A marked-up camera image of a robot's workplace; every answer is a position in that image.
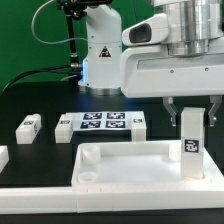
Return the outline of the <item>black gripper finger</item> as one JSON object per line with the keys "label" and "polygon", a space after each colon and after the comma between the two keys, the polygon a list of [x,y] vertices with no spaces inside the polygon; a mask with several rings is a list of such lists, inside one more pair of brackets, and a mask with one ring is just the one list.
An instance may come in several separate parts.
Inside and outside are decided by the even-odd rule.
{"label": "black gripper finger", "polygon": [[209,117],[209,125],[213,127],[216,122],[216,112],[218,111],[219,107],[222,104],[222,96],[221,95],[216,95],[216,96],[211,96],[210,97],[210,103],[212,104],[209,112],[208,112],[208,117]]}
{"label": "black gripper finger", "polygon": [[173,97],[164,97],[163,98],[163,105],[171,116],[172,125],[175,126],[177,124],[178,110],[174,105],[174,98]]}

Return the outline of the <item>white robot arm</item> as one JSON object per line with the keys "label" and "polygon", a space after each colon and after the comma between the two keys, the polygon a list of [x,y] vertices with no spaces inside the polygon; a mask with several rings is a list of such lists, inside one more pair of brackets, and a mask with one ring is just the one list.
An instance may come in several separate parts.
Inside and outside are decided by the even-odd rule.
{"label": "white robot arm", "polygon": [[177,123],[173,99],[208,96],[207,122],[224,96],[222,0],[149,0],[154,15],[123,30],[105,4],[87,7],[89,50],[81,86],[119,89],[128,98],[161,97]]}

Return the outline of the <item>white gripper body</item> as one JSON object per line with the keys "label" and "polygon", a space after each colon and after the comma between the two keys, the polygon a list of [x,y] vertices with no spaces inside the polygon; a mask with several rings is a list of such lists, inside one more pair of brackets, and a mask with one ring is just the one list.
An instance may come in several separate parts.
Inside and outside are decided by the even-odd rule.
{"label": "white gripper body", "polygon": [[121,90],[129,98],[224,95],[224,33],[158,13],[123,31]]}

